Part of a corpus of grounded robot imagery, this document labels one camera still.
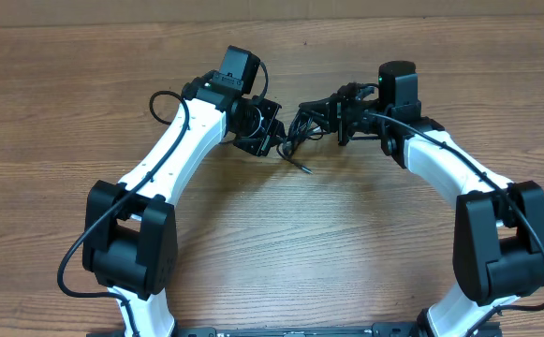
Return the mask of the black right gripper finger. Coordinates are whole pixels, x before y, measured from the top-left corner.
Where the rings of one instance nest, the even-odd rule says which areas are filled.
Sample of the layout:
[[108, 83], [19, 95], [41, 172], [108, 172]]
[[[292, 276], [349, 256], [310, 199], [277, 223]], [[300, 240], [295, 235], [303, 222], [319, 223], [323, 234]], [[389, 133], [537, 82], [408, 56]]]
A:
[[303, 111], [301, 121], [304, 123], [304, 134], [313, 136], [315, 134], [329, 134], [332, 132], [330, 119], [321, 113], [314, 111]]
[[299, 105], [299, 110], [313, 112], [331, 112], [335, 110], [335, 97], [329, 96], [315, 101], [302, 102]]

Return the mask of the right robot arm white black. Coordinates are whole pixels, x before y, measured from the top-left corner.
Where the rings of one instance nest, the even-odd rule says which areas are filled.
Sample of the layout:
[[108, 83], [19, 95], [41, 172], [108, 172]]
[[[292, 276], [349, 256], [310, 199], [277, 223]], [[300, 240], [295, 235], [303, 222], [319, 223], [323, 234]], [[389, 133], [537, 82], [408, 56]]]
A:
[[421, 113], [416, 66], [390, 61], [375, 83], [351, 82], [299, 105], [299, 139], [335, 133], [340, 145], [374, 139], [455, 211], [456, 282], [414, 322], [375, 323], [375, 336], [499, 336], [504, 311], [544, 310], [544, 191], [482, 166]]

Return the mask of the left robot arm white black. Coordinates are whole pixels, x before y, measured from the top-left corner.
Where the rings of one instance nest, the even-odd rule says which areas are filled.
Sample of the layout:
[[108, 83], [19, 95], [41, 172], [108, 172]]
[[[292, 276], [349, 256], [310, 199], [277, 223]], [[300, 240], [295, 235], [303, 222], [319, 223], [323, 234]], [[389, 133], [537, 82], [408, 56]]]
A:
[[165, 287], [178, 254], [175, 207], [207, 153], [234, 134], [235, 147], [265, 156], [281, 143], [279, 104], [250, 96], [264, 63], [228, 47], [219, 69], [187, 83], [154, 148], [117, 183], [98, 181], [87, 198], [82, 265], [116, 299], [123, 336], [170, 336]]

